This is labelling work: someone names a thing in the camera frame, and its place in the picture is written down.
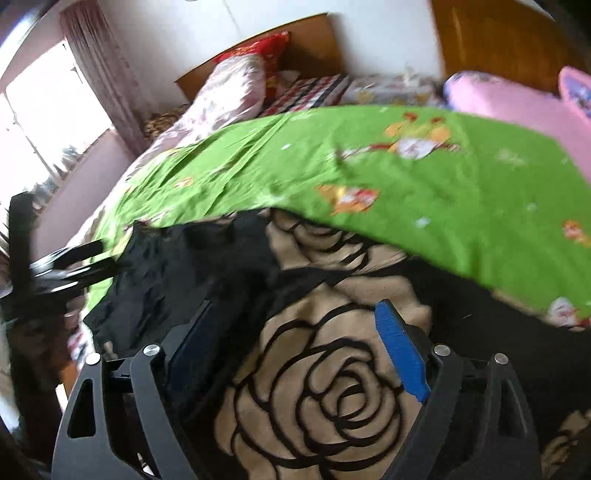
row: blue plastic piece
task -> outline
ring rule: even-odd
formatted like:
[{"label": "blue plastic piece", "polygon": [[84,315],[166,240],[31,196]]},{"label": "blue plastic piece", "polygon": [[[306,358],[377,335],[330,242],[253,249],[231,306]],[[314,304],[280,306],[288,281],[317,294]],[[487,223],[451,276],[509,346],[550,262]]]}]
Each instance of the blue plastic piece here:
[{"label": "blue plastic piece", "polygon": [[425,403],[431,394],[425,360],[404,329],[404,320],[384,301],[375,309],[375,326],[394,364],[404,389]]}]

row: wooden door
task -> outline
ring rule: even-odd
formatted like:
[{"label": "wooden door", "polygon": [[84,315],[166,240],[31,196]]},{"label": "wooden door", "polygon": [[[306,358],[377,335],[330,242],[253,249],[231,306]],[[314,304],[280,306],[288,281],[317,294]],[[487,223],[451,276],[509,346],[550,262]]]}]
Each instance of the wooden door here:
[{"label": "wooden door", "polygon": [[445,72],[478,70],[558,92],[566,65],[582,58],[548,16],[516,0],[431,0]]}]

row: metal screw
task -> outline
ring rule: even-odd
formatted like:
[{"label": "metal screw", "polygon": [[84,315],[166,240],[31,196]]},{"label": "metal screw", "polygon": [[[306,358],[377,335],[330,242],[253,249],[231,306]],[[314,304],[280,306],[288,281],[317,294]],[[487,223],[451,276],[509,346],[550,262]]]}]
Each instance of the metal screw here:
[{"label": "metal screw", "polygon": [[506,365],[509,363],[509,358],[504,353],[498,353],[495,355],[495,362],[499,365]]},{"label": "metal screw", "polygon": [[442,343],[436,345],[433,351],[435,352],[435,355],[438,356],[449,356],[452,352],[447,345],[443,345]]},{"label": "metal screw", "polygon": [[91,353],[89,356],[86,357],[86,364],[87,365],[96,365],[100,362],[100,354],[99,353]]},{"label": "metal screw", "polygon": [[145,356],[158,355],[159,351],[160,351],[160,347],[158,345],[155,345],[155,344],[148,345],[147,347],[144,348],[144,355]]}]

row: checkered cloth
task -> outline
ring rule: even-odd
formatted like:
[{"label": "checkered cloth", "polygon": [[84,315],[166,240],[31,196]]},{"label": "checkered cloth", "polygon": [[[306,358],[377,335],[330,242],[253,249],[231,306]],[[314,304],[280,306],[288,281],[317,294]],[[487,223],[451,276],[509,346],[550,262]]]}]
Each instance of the checkered cloth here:
[{"label": "checkered cloth", "polygon": [[332,106],[339,103],[340,97],[349,86],[348,75],[334,75],[307,80],[298,80],[259,116],[278,113],[299,112],[319,106]]}]

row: window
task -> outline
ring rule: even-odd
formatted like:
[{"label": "window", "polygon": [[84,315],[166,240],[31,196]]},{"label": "window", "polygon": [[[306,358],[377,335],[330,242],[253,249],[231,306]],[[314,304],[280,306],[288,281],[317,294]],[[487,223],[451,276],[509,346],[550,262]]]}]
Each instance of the window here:
[{"label": "window", "polygon": [[0,208],[29,191],[41,211],[110,126],[66,42],[45,52],[0,93]]}]

